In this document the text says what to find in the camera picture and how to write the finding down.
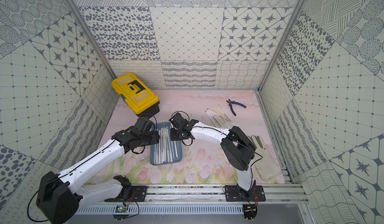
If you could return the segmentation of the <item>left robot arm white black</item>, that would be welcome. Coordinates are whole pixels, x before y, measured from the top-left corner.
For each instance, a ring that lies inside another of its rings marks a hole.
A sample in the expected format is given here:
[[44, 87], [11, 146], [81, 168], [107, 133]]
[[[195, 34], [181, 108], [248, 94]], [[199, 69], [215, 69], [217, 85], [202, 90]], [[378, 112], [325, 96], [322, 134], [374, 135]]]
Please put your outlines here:
[[139, 117], [135, 125], [116, 132], [109, 141], [73, 166], [55, 174], [48, 172], [34, 194], [36, 205], [52, 224], [63, 224], [78, 210], [101, 201], [128, 202], [139, 198], [132, 183], [124, 176], [85, 187], [84, 184], [115, 159], [134, 152], [135, 148], [157, 144], [157, 123], [147, 116]]

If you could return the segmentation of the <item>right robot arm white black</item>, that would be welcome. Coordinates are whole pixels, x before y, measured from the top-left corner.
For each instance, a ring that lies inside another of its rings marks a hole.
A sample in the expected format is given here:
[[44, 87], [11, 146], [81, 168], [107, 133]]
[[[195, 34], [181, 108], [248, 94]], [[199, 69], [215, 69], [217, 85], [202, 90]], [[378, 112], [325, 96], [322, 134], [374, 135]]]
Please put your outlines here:
[[239, 127], [216, 128], [195, 119], [187, 120], [178, 112], [169, 122], [172, 125], [171, 140], [204, 140], [220, 146], [228, 162], [237, 170], [239, 188], [250, 191], [254, 184], [252, 162], [257, 155], [256, 146]]

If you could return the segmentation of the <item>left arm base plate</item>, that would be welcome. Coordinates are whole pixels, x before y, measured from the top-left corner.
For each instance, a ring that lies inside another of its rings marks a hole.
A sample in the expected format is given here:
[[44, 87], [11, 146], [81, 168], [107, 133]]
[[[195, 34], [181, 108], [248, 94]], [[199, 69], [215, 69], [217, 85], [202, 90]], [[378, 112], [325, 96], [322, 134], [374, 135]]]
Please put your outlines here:
[[144, 202], [147, 195], [147, 186], [125, 186], [123, 187], [119, 198], [122, 201]]

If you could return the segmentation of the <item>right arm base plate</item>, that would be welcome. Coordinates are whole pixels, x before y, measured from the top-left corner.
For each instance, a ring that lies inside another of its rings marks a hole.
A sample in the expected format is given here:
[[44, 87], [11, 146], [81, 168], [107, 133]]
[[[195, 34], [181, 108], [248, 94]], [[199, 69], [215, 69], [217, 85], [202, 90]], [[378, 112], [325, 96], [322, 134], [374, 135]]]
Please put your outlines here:
[[225, 185], [223, 192], [227, 202], [265, 202], [266, 196], [262, 186], [253, 185], [249, 191], [244, 191], [239, 186]]

